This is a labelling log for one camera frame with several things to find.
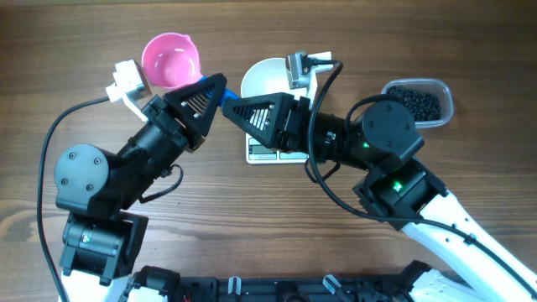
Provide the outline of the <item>pink scoop blue handle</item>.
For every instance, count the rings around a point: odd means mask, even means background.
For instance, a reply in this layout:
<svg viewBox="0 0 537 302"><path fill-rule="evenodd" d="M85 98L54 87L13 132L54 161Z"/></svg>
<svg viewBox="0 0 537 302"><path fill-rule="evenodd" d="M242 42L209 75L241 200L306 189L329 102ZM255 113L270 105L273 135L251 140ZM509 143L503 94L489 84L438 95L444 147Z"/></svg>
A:
<svg viewBox="0 0 537 302"><path fill-rule="evenodd" d="M153 37L141 55L143 73L152 86L168 91L191 91L216 86L217 105L238 95L226 88L222 75L204 76L201 57L195 42L188 34L167 32Z"/></svg>

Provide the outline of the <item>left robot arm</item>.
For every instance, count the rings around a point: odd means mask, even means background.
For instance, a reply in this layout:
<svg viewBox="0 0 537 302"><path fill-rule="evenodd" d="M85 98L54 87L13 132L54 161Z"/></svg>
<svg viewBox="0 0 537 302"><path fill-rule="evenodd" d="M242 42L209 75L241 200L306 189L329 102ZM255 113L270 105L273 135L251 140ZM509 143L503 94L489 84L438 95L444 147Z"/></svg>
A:
<svg viewBox="0 0 537 302"><path fill-rule="evenodd" d="M218 73L153 96L140 111L143 126L117 153L77 144L60 156L55 204L69 212L60 257L65 274L88 273L109 286L132 272L149 219L128 208L179 187L176 180L167 189L146 193L158 178L172 174L184 152L203 144L226 85Z"/></svg>

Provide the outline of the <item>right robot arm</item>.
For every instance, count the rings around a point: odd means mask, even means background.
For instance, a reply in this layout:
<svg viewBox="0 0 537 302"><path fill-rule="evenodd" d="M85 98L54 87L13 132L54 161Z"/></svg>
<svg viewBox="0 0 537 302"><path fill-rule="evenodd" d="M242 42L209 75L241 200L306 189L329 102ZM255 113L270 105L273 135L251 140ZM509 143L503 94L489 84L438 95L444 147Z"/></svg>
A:
<svg viewBox="0 0 537 302"><path fill-rule="evenodd" d="M308 154L309 177L326 188L319 164L365 172L355 216L388 223L454 270L487 301L533 301L536 276L487 234L416 153L424 141L394 96L370 96L345 117L286 93L227 99L222 113L266 148Z"/></svg>

